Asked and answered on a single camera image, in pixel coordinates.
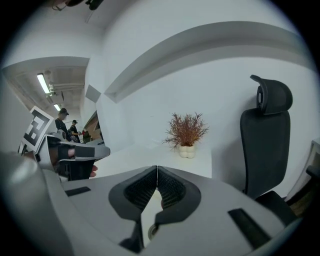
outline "apriltag board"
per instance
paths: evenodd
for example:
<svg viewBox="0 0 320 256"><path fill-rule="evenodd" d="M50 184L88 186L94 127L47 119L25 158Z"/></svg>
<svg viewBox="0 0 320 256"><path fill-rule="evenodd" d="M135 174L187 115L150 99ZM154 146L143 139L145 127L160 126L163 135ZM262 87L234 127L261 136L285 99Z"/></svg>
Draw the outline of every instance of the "apriltag board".
<svg viewBox="0 0 320 256"><path fill-rule="evenodd" d="M45 134L53 132L53 128L49 129L49 127L54 118L36 106L31 109L30 113L33 115L33 120L22 138L22 143L28 146L29 151L37 152Z"/></svg>

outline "white plant pot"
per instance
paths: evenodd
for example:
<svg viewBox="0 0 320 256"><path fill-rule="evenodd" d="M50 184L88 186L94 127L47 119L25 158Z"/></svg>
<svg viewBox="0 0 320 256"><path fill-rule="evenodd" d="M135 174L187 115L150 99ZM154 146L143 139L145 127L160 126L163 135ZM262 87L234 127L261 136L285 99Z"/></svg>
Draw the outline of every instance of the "white plant pot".
<svg viewBox="0 0 320 256"><path fill-rule="evenodd" d="M178 146L179 155L182 158L194 158L196 155L196 147L193 146Z"/></svg>

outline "dried plant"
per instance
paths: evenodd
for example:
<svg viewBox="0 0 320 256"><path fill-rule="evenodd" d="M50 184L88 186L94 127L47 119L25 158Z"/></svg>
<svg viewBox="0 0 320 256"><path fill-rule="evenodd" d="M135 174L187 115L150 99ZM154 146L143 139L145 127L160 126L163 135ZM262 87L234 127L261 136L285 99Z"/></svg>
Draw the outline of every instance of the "dried plant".
<svg viewBox="0 0 320 256"><path fill-rule="evenodd" d="M163 143L173 144L173 148L176 149L178 145L191 147L195 142L198 142L202 137L208 133L209 127L204 123L201 118L202 113L195 116L192 114L186 114L181 116L173 113L173 118L168 123L170 124L170 130L166 133L169 135Z"/></svg>

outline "office chair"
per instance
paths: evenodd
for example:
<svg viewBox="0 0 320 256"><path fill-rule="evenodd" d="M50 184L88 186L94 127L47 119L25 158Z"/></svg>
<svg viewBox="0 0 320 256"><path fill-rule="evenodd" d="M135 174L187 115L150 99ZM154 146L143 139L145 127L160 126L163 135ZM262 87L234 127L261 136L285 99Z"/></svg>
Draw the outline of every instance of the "office chair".
<svg viewBox="0 0 320 256"><path fill-rule="evenodd" d="M258 82L256 108L240 119L245 160L245 194L275 213L287 226L297 217L274 191L285 177L290 143L293 97L289 88L276 80L251 75Z"/></svg>

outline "potted plant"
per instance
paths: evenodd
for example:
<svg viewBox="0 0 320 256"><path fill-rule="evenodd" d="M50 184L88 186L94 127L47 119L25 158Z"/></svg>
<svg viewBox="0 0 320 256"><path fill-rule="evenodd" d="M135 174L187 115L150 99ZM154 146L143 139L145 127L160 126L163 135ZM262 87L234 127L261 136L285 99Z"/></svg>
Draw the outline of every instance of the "potted plant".
<svg viewBox="0 0 320 256"><path fill-rule="evenodd" d="M194 158L196 155L195 142L198 142L208 133L209 127L201 118L202 113L181 116L173 113L169 121L169 135L163 143L169 143L173 149L178 149L182 158Z"/></svg>

